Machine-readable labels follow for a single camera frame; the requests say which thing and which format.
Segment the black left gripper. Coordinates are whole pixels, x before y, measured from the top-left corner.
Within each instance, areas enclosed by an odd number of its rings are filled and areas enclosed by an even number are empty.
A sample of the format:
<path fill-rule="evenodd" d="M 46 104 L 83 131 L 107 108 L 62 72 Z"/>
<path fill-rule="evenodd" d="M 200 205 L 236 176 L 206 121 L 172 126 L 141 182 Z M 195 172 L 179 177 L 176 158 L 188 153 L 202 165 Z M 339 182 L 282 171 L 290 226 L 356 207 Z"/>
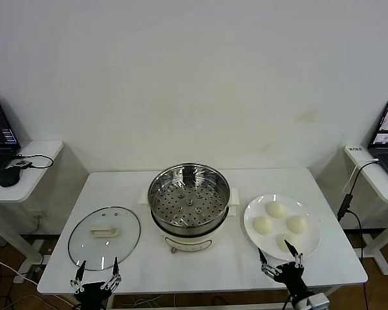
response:
<path fill-rule="evenodd" d="M 105 284 L 105 288 L 103 288 L 103 282 L 81 284 L 85 272 L 85 264 L 86 261 L 84 260 L 76 271 L 74 279 L 70 280 L 70 285 L 74 289 L 74 297 L 78 301 L 81 310 L 106 309 L 103 303 L 112 295 L 112 290 L 115 290 L 122 281 L 118 258 L 114 259 L 113 273 Z"/>

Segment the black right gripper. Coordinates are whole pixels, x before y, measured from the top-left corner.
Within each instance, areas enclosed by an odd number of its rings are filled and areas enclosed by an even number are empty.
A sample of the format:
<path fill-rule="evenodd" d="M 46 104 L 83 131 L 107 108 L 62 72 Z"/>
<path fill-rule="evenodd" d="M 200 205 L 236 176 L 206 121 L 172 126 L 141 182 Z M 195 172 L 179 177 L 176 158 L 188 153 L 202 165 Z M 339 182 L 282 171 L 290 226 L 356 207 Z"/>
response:
<path fill-rule="evenodd" d="M 270 278 L 274 278 L 276 276 L 277 282 L 285 284 L 292 299 L 304 299 L 312 296 L 312 291 L 308 289 L 302 279 L 303 271 L 305 270 L 303 264 L 301 263 L 303 254 L 299 253 L 288 240 L 284 239 L 284 243 L 291 255 L 294 257 L 295 262 L 278 265 L 277 270 L 268 263 L 262 250 L 258 249 L 262 272 Z"/>

